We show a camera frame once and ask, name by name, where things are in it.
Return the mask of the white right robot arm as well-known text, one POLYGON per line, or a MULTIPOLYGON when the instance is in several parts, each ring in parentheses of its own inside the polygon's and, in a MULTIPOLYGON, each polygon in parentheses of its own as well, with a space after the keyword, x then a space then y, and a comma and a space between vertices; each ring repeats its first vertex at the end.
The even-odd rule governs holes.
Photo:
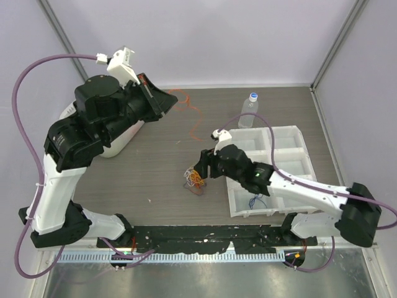
POLYGON ((366 186, 332 186, 296 177, 267 163, 252 161, 236 145, 203 150, 194 170, 202 179, 225 176, 252 194, 282 197, 315 207, 319 214, 292 214, 280 229, 281 240, 294 245, 309 237, 342 237, 371 247, 381 208, 366 186))

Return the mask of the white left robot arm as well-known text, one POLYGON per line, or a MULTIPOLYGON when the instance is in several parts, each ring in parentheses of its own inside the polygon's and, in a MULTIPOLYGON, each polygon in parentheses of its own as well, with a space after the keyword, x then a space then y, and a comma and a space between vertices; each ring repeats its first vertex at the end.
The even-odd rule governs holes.
POLYGON ((124 248, 132 243, 130 223, 121 214, 98 214, 75 203, 77 183, 93 159, 130 127, 139 121, 158 121, 178 99, 157 88, 144 73, 124 86, 113 76, 94 76, 74 94, 75 112, 55 122, 47 133, 43 191, 30 238, 36 248, 70 245, 84 237, 124 248))

